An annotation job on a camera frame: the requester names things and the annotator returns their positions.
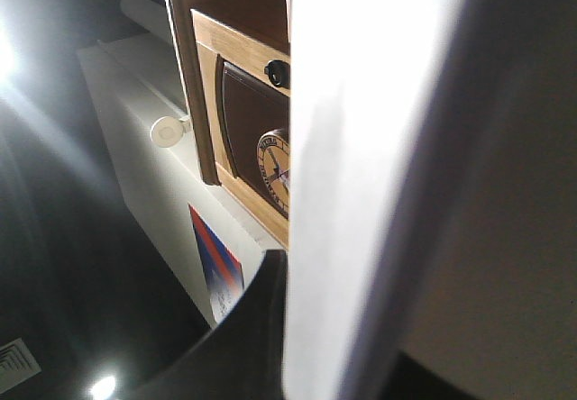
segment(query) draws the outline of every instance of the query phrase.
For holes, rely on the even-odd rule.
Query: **round wall mount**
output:
[[[170,148],[182,139],[184,133],[182,121],[172,116],[163,116],[152,125],[151,139],[161,148]]]

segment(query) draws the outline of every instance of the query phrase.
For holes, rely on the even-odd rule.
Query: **circular emblem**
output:
[[[289,216],[290,201],[290,146],[285,130],[266,132],[256,150],[259,169],[270,197],[285,215]]]

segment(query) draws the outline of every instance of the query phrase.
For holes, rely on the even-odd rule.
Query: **wooden shelf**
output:
[[[280,59],[290,62],[290,57],[269,44],[256,41],[246,34],[246,30],[237,31],[230,25],[222,23],[221,20],[213,19],[198,10],[192,10],[191,13],[197,38],[197,55],[218,179],[223,187],[287,249],[289,247],[288,219],[235,174],[233,161],[229,158],[232,153],[227,150],[224,143],[226,140],[224,118],[222,106],[219,104],[223,60],[242,68],[270,89],[275,89],[290,97],[289,89],[272,86],[262,71],[270,60]]]
[[[289,55],[286,0],[214,0],[195,10]]]

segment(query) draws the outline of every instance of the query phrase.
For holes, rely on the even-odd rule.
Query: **dark ceiling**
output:
[[[208,329],[124,205],[76,58],[140,31],[119,1],[0,0],[19,64],[0,90],[0,346],[23,338],[42,368],[5,400],[137,384]]]

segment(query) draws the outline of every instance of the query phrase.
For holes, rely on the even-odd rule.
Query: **brown panel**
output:
[[[216,0],[198,5],[195,9],[289,54],[285,0]]]
[[[262,180],[256,153],[259,138],[265,132],[289,129],[289,98],[225,62],[223,109],[235,170],[240,178],[277,208]]]
[[[180,79],[192,119],[192,130],[197,142],[200,173],[205,183],[219,185],[215,168],[205,96],[198,65],[197,42],[189,8],[193,0],[165,0],[169,11],[170,27],[179,63]]]
[[[223,61],[220,56],[198,43],[198,62],[202,71],[202,82],[205,89],[206,111],[210,124],[210,135],[213,141],[215,161],[226,170],[231,171],[229,158],[230,152],[225,150],[225,140],[223,132],[220,130],[220,120],[218,110],[220,109],[220,91],[222,80]]]

